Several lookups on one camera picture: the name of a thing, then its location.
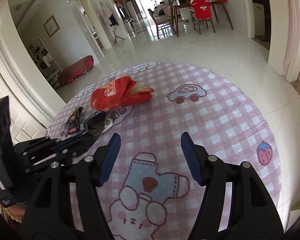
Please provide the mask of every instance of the red shirt on chair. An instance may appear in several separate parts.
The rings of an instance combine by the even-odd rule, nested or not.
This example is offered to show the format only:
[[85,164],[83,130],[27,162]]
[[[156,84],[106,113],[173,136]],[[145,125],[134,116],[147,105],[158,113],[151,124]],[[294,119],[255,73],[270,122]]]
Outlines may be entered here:
[[191,0],[190,4],[198,19],[211,19],[211,0]]

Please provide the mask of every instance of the screw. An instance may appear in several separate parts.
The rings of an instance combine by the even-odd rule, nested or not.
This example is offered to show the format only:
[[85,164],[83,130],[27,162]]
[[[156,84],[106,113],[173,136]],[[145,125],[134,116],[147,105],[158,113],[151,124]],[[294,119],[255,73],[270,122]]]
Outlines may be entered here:
[[86,157],[84,158],[84,161],[85,161],[86,163],[92,162],[92,161],[93,161],[93,156],[91,156],[91,155],[86,156]]
[[59,163],[58,162],[53,162],[50,164],[51,168],[55,169],[59,166]]
[[243,163],[242,163],[242,166],[248,169],[248,168],[251,167],[251,164],[248,163],[248,162],[243,162]]
[[208,160],[211,161],[211,162],[216,162],[217,159],[218,159],[218,158],[217,158],[216,156],[214,156],[214,155],[210,155],[210,156],[208,157]]

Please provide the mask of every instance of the wooden chair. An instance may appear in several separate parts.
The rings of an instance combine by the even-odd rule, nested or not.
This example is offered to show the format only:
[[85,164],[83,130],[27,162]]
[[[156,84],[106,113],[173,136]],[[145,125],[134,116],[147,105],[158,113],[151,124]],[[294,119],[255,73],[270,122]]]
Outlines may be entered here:
[[209,28],[208,22],[210,22],[212,24],[214,33],[216,33],[213,20],[211,17],[211,10],[210,10],[211,1],[192,0],[191,2],[192,2],[191,7],[194,9],[194,14],[191,14],[193,20],[193,29],[195,30],[195,25],[198,25],[199,35],[201,35],[200,22],[206,22],[207,28]]
[[165,16],[165,15],[161,15],[161,16],[157,16],[157,17],[153,17],[153,11],[151,9],[148,9],[149,14],[151,16],[151,18],[153,19],[155,25],[157,26],[157,36],[158,39],[160,39],[159,37],[159,31],[163,30],[163,29],[167,29],[167,28],[172,28],[173,32],[176,33],[176,31],[173,28],[172,25],[172,18]]

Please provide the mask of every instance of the car wheel print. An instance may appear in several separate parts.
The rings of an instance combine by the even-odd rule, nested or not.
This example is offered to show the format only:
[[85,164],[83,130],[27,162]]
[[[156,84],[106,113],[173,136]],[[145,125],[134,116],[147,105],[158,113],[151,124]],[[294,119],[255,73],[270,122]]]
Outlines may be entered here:
[[176,98],[176,103],[177,104],[182,104],[185,101],[185,99],[183,97],[177,97]]
[[192,96],[190,96],[190,100],[191,100],[192,102],[196,102],[196,101],[199,100],[199,96],[198,96],[198,95],[192,95]]

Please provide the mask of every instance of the pink checkered tablecloth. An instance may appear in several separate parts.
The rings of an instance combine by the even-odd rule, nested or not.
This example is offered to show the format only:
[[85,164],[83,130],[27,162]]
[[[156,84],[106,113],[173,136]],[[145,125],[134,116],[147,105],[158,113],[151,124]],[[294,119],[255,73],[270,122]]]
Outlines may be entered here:
[[[240,89],[219,75],[198,66],[148,62],[119,70],[94,82],[72,98],[48,128],[46,135],[60,138],[76,106],[84,107],[81,122],[95,110],[93,91],[110,78],[131,74],[137,83],[152,87],[147,104],[112,113],[114,126],[78,159],[92,155],[114,132],[121,150],[110,179],[98,195],[115,239],[185,240],[198,214],[204,188],[192,180],[180,138],[188,131],[194,143],[226,163],[250,162],[266,185],[274,204],[281,190],[277,146],[268,123]],[[71,201],[76,227],[83,230],[75,184]],[[227,184],[220,230],[227,227],[231,184]]]

